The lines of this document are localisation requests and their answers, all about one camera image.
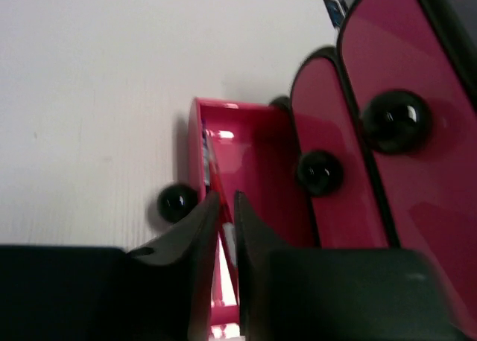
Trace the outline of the pink drawer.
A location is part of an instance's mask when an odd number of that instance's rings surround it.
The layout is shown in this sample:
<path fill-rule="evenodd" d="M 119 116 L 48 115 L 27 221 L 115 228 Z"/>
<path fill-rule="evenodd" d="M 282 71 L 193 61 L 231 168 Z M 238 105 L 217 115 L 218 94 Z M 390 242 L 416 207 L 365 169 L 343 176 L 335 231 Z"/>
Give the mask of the pink drawer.
<path fill-rule="evenodd" d="M 157 211 L 163 220 L 177 223 L 212 190 L 206 144 L 210 130 L 233 223 L 235 194 L 241 191 L 282 239 L 293 246 L 319 244 L 309 200 L 294 177 L 300 153 L 284 97 L 268 106 L 195 98 L 184 126 L 188 150 L 177 160 L 188 172 L 159 193 Z M 211 340 L 239 335 L 238 286 L 238 273 L 225 258 L 218 231 Z"/>
<path fill-rule="evenodd" d="M 355 0 L 338 38 L 394 242 L 476 332 L 476 0 Z"/>
<path fill-rule="evenodd" d="M 291 107 L 301 149 L 297 178 L 311 197 L 321 246 L 388 247 L 333 61 L 317 56 L 303 64 Z"/>

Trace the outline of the pink top drawer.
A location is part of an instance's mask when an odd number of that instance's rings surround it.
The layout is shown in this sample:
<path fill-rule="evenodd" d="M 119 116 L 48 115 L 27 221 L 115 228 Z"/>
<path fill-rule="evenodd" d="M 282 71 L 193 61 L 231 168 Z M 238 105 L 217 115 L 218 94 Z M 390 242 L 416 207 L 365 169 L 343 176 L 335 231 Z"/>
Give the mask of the pink top drawer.
<path fill-rule="evenodd" d="M 394 242 L 476 332 L 476 0 L 355 0 L 338 38 Z"/>

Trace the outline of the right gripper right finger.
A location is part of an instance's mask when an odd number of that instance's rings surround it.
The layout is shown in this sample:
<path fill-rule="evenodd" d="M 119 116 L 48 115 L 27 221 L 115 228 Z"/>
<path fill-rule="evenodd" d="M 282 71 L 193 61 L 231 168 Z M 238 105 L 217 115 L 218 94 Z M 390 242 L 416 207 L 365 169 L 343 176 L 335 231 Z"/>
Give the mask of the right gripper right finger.
<path fill-rule="evenodd" d="M 465 340 L 432 265 L 407 249 L 297 248 L 237 192 L 247 340 Z"/>

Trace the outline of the pink bottom drawer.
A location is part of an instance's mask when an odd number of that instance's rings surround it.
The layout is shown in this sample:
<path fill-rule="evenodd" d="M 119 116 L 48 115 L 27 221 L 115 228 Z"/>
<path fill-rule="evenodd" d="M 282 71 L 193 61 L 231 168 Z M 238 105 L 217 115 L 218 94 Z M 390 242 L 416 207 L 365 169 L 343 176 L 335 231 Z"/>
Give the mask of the pink bottom drawer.
<path fill-rule="evenodd" d="M 235 194 L 241 191 L 282 239 L 293 246 L 319 244 L 309 200 L 294 177 L 300 153 L 284 97 L 268 106 L 195 98 L 184 126 L 188 150 L 177 160 L 188 172 L 159 193 L 157 211 L 163 220 L 177 223 L 212 190 L 206 144 L 210 130 L 233 223 Z M 238 286 L 238 273 L 225 258 L 218 231 L 211 340 L 239 335 Z"/>

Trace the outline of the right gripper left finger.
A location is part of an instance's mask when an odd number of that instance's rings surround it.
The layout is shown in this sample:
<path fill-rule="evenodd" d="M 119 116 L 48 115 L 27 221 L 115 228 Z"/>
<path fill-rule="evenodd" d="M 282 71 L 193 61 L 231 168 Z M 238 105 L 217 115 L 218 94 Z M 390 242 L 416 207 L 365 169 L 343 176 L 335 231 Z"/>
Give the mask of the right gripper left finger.
<path fill-rule="evenodd" d="M 3 340 L 207 340 L 219 196 L 164 235 L 110 247 L 1 247 Z"/>

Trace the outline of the red gel pen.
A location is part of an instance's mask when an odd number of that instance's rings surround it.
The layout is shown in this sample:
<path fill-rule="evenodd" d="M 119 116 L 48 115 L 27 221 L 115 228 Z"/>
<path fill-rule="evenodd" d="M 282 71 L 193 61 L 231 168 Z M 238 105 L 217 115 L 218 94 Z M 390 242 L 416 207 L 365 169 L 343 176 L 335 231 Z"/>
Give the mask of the red gel pen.
<path fill-rule="evenodd" d="M 227 262 L 231 267 L 237 267 L 237 253 L 236 253 L 236 234 L 233 218 L 230 212 L 230 207 L 227 202 L 227 196 L 224 191 L 224 186 L 221 180 L 221 172 L 215 150 L 213 147 L 213 133 L 210 130 L 206 130 L 206 144 L 209 153 L 209 180 L 210 187 L 219 196 L 220 211 L 220 229 L 222 243 L 224 246 L 224 254 Z"/>

